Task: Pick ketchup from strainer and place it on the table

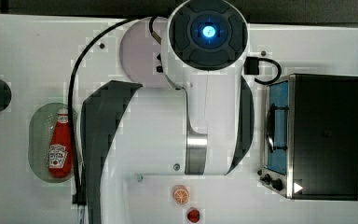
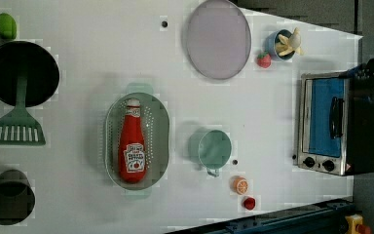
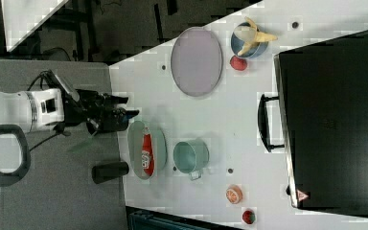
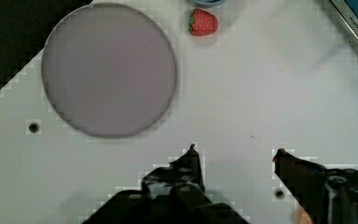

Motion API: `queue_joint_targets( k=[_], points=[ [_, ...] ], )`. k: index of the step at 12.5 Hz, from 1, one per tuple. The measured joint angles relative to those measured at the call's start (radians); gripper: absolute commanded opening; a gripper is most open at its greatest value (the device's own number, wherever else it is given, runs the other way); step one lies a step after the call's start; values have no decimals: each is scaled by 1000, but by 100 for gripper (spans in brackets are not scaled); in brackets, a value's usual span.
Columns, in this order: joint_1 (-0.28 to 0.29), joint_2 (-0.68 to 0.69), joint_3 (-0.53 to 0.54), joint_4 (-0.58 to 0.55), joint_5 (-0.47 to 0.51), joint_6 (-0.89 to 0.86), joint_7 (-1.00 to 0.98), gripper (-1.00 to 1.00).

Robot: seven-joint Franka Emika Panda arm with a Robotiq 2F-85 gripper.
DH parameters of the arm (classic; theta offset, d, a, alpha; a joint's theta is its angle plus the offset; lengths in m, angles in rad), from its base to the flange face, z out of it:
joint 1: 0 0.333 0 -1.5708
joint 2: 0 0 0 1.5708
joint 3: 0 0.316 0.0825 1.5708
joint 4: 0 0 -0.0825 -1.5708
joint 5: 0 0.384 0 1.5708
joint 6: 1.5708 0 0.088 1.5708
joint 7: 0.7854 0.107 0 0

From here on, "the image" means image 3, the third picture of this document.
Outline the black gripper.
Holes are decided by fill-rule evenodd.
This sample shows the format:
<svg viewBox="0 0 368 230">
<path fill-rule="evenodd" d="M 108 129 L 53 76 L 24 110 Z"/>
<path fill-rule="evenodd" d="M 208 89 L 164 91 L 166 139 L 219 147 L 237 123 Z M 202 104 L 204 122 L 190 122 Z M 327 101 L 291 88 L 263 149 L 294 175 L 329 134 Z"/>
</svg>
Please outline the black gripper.
<svg viewBox="0 0 368 230">
<path fill-rule="evenodd" d="M 139 110 L 125 110 L 118 104 L 127 104 L 128 97 L 100 94 L 93 90 L 78 89 L 80 96 L 75 101 L 70 94 L 62 96 L 64 121 L 62 128 L 76 127 L 85 123 L 90 134 L 123 131 L 125 118 L 137 116 Z"/>
</svg>

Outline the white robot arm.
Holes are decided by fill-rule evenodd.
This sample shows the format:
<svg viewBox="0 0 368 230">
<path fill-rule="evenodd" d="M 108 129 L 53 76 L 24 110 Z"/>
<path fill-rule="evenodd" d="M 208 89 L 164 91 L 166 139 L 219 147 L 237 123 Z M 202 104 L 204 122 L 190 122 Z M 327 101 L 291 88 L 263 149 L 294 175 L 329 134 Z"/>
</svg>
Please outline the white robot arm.
<svg viewBox="0 0 368 230">
<path fill-rule="evenodd" d="M 127 97 L 82 89 L 0 92 L 0 187 L 19 182 L 29 171 L 28 133 L 64 135 L 67 127 L 81 123 L 92 135 L 122 131 L 139 114 L 124 109 L 127 102 Z"/>
</svg>

